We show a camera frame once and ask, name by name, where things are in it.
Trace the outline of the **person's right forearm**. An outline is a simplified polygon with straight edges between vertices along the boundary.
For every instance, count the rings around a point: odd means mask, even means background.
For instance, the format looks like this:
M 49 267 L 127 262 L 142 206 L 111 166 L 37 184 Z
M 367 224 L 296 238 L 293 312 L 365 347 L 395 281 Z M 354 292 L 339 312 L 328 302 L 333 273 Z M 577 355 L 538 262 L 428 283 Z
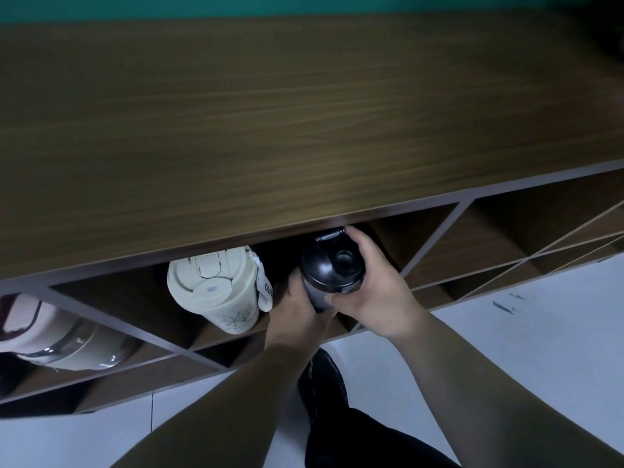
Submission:
M 462 468 L 624 468 L 624 455 L 411 304 L 387 338 Z

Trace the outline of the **person's left forearm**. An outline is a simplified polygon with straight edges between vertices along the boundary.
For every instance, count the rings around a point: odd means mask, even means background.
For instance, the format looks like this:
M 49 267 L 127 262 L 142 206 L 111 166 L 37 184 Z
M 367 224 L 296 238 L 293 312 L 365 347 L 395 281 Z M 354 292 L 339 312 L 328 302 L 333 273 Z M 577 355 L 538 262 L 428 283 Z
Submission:
M 297 380 L 318 349 L 270 344 L 111 468 L 263 468 Z

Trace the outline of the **person's left hand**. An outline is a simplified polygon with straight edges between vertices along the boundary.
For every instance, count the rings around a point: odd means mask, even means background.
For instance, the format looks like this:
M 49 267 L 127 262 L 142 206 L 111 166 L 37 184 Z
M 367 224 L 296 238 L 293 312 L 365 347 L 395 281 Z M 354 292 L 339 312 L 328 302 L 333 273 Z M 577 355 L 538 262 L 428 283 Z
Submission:
M 264 350 L 294 354 L 309 361 L 323 342 L 335 314 L 333 308 L 316 312 L 310 301 L 309 309 L 289 306 L 286 289 L 279 304 L 269 312 Z

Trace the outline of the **person's black shoe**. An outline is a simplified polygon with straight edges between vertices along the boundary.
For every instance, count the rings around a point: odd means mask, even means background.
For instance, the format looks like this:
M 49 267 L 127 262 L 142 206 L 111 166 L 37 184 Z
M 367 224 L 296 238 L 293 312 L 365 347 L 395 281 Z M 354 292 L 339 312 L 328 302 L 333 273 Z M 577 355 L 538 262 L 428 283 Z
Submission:
M 297 389 L 310 427 L 320 419 L 349 409 L 344 379 L 332 356 L 322 347 L 301 373 Z

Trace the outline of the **black shaker bottle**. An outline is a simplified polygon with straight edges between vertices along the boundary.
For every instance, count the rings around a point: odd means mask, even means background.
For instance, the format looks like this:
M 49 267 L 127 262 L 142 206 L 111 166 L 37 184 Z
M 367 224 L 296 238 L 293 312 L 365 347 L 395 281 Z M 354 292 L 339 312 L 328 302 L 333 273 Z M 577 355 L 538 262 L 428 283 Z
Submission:
M 299 269 L 316 313 L 331 307 L 326 296 L 357 290 L 366 272 L 358 245 L 343 227 L 308 236 L 301 248 Z

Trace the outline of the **person's right hand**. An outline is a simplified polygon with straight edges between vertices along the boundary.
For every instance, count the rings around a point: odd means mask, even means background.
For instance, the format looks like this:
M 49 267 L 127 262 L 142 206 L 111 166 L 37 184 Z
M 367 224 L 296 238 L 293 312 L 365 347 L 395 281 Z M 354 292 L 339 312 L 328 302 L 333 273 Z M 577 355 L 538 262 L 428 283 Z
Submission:
M 358 289 L 365 291 L 365 298 L 360 309 L 335 310 L 392 342 L 414 335 L 417 324 L 428 313 L 368 235 L 352 226 L 345 227 L 345 231 L 358 245 L 365 262 L 364 280 Z

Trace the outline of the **brown wooden shelf cabinet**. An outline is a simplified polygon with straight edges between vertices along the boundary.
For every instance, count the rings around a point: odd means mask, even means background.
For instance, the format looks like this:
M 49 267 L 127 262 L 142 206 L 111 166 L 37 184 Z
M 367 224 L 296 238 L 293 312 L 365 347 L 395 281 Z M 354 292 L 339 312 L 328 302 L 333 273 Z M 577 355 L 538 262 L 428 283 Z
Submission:
M 277 283 L 355 224 L 434 310 L 624 254 L 624 60 L 536 10 L 0 25 L 0 315 L 19 293 L 139 341 L 37 368 L 0 420 L 241 366 L 169 261 L 250 245 Z

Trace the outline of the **person's black trouser leg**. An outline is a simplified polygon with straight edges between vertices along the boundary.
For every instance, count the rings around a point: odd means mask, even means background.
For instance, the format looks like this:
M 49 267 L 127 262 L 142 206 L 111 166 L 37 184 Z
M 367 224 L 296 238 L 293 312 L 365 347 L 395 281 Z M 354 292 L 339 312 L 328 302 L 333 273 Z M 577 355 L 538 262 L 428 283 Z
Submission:
M 461 468 L 423 441 L 358 409 L 321 414 L 311 425 L 305 468 Z

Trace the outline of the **white pink electric cooker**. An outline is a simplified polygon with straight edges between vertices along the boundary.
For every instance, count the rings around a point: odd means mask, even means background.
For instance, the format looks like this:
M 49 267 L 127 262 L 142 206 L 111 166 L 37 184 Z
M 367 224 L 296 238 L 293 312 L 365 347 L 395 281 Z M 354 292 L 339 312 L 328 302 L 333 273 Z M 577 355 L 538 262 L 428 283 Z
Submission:
M 29 294 L 0 296 L 0 354 L 55 370 L 103 371 L 139 345 L 136 338 Z

